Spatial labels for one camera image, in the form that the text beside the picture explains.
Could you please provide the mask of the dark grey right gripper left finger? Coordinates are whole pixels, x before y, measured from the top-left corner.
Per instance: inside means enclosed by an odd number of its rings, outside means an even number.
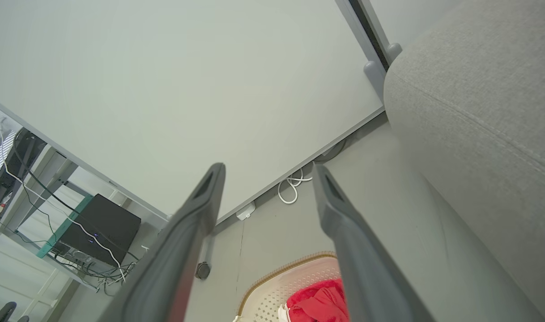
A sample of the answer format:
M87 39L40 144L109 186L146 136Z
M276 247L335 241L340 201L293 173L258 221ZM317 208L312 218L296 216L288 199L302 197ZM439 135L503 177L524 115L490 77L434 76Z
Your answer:
M101 314L101 322L182 322L204 239L215 228L226 167L215 163Z

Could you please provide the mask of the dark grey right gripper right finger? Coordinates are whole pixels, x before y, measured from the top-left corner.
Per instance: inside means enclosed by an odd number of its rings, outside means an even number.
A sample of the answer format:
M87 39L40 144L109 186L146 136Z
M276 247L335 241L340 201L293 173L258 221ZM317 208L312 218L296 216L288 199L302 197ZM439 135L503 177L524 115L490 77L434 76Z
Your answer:
M434 317L330 171L313 166L321 228L336 249L350 320L432 322Z

